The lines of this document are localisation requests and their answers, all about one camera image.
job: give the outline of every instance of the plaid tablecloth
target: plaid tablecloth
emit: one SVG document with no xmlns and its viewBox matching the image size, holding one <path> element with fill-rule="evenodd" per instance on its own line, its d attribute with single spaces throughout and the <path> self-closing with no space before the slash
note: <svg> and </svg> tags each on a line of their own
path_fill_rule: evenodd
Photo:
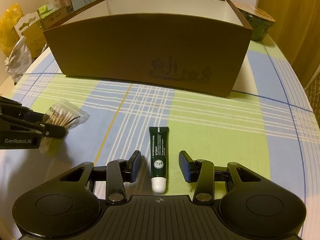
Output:
<svg viewBox="0 0 320 240">
<path fill-rule="evenodd" d="M 238 162 L 299 196 L 307 206 L 299 235 L 319 239 L 319 127 L 296 75 L 270 38 L 264 44 L 250 43 L 228 98 L 68 78 L 49 50 L 19 81 L 11 98 L 38 112 L 66 98 L 91 117 L 70 130 L 50 154 L 37 149 L 0 151 L 2 240 L 21 236 L 12 218 L 20 195 L 82 162 L 105 165 L 138 149 L 143 163 L 138 181 L 125 185 L 127 193 L 152 194 L 149 126 L 170 128 L 167 195 L 193 195 L 195 185 L 184 182 L 178 166 L 181 150 L 216 166 Z M 215 197 L 222 194 L 217 187 Z M 105 197 L 103 183 L 97 185 L 96 195 Z"/>
</svg>

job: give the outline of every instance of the tube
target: tube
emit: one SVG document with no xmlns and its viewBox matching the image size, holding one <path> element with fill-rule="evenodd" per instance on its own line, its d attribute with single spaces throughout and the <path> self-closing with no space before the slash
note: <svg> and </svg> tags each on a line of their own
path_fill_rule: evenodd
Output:
<svg viewBox="0 0 320 240">
<path fill-rule="evenodd" d="M 151 185 L 153 192 L 161 194 L 167 182 L 169 127 L 149 127 L 151 154 Z"/>
</svg>

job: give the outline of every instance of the tube cap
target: tube cap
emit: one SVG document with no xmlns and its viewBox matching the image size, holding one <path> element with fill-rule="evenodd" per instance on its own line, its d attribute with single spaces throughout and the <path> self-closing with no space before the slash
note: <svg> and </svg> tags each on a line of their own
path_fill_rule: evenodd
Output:
<svg viewBox="0 0 320 240">
<path fill-rule="evenodd" d="M 153 192 L 157 194 L 161 194 L 165 191 L 165 184 L 167 182 L 166 178 L 155 177 L 151 179 L 151 185 Z"/>
</svg>

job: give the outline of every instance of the bag of cotton swabs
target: bag of cotton swabs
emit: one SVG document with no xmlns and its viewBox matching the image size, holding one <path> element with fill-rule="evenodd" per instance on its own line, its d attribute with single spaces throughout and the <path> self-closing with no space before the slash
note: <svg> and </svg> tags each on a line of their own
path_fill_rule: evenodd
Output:
<svg viewBox="0 0 320 240">
<path fill-rule="evenodd" d="M 42 122 L 60 125 L 70 130 L 88 120 L 90 115 L 66 99 L 60 100 L 48 108 L 43 116 Z M 41 153 L 47 153 L 50 148 L 55 148 L 61 139 L 43 137 L 39 146 Z"/>
</svg>

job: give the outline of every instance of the yellow curtain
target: yellow curtain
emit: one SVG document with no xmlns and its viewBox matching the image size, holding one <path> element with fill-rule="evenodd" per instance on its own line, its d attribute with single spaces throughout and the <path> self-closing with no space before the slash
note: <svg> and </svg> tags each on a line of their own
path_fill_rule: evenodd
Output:
<svg viewBox="0 0 320 240">
<path fill-rule="evenodd" d="M 258 7 L 276 20 L 269 35 L 305 87 L 320 63 L 320 0 L 259 0 Z"/>
</svg>

